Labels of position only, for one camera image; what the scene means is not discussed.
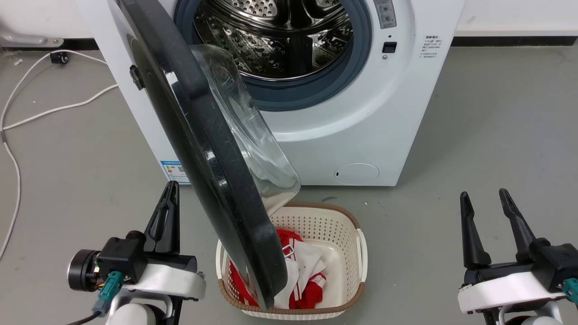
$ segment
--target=blue and white sticker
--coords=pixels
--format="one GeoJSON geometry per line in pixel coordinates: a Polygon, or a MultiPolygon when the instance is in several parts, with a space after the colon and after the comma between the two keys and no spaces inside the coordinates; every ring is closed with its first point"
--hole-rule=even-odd
{"type": "Polygon", "coordinates": [[[179,161],[165,161],[161,160],[162,169],[165,170],[167,177],[170,180],[176,180],[179,184],[190,184],[187,174],[184,173],[183,166],[179,161]]]}

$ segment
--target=laundry basket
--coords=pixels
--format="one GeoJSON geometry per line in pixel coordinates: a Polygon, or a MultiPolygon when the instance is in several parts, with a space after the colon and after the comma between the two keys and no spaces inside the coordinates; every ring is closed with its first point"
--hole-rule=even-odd
{"type": "Polygon", "coordinates": [[[323,301],[315,309],[278,309],[263,311],[245,305],[231,280],[229,256],[221,241],[217,244],[215,263],[223,297],[250,316],[280,320],[317,320],[341,315],[363,294],[367,277],[367,244],[355,217],[347,210],[330,204],[289,203],[270,217],[278,229],[298,234],[304,242],[323,251],[327,278],[323,301]]]}

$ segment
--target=brown basket rim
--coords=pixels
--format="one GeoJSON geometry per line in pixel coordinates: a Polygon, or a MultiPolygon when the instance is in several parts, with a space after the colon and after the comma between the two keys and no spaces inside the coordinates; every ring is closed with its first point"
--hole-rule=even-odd
{"type": "MultiPolygon", "coordinates": [[[[317,208],[317,209],[326,209],[326,210],[333,210],[339,212],[353,223],[355,229],[360,229],[360,224],[357,222],[357,219],[351,214],[351,212],[343,209],[340,206],[326,204],[326,203],[312,203],[312,202],[289,202],[283,206],[284,208],[317,208]]],[[[269,313],[269,314],[278,314],[278,315],[317,315],[317,314],[325,314],[325,313],[338,313],[343,312],[353,305],[355,305],[365,290],[365,282],[361,282],[359,287],[357,287],[357,292],[350,301],[346,302],[345,304],[337,307],[330,307],[330,308],[318,308],[318,309],[279,309],[273,308],[270,311],[264,311],[261,307],[258,306],[249,306],[245,304],[241,304],[233,297],[229,295],[227,289],[225,288],[225,281],[223,279],[219,279],[218,281],[219,289],[221,290],[221,294],[225,298],[225,300],[231,304],[233,307],[241,309],[242,311],[247,312],[258,312],[258,313],[269,313]]]]}

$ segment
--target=gray floor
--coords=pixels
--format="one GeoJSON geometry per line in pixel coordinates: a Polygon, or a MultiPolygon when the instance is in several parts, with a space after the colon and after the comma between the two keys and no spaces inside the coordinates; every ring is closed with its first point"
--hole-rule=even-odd
{"type": "MultiPolygon", "coordinates": [[[[38,57],[0,58],[2,106],[38,57]],[[18,58],[23,62],[14,66],[18,58]]],[[[500,187],[510,190],[536,235],[578,246],[576,58],[577,48],[452,49],[397,187],[302,190],[298,200],[334,197],[327,202],[353,212],[369,245],[361,302],[319,324],[483,324],[457,304],[464,190],[494,262],[512,261],[516,251],[500,187]]],[[[77,56],[65,67],[42,64],[26,84],[8,124],[83,101],[113,79],[101,64],[77,56]]],[[[165,177],[118,90],[7,136],[22,169],[23,198],[0,263],[1,322],[64,324],[87,316],[95,296],[68,289],[70,258],[143,229],[165,177]]],[[[15,186],[12,162],[0,150],[2,238],[15,186]]],[[[197,255],[209,285],[205,300],[185,304],[181,324],[281,323],[252,319],[224,301],[214,274],[217,238],[189,187],[181,202],[181,252],[197,255]]],[[[567,324],[578,321],[568,302],[562,316],[567,324]]]]}

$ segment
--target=basket handle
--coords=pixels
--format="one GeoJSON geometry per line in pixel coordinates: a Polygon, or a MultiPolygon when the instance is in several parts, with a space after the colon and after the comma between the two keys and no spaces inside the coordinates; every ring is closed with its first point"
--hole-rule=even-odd
{"type": "Polygon", "coordinates": [[[217,279],[219,280],[223,279],[223,269],[221,267],[221,262],[223,260],[223,252],[225,252],[225,250],[223,249],[223,244],[221,243],[221,241],[218,241],[217,255],[215,256],[215,267],[217,268],[217,279]]]}
{"type": "Polygon", "coordinates": [[[357,229],[357,234],[359,237],[357,238],[357,252],[361,258],[358,260],[360,274],[361,274],[361,282],[365,282],[367,278],[367,242],[365,241],[365,235],[361,229],[357,229]]]}

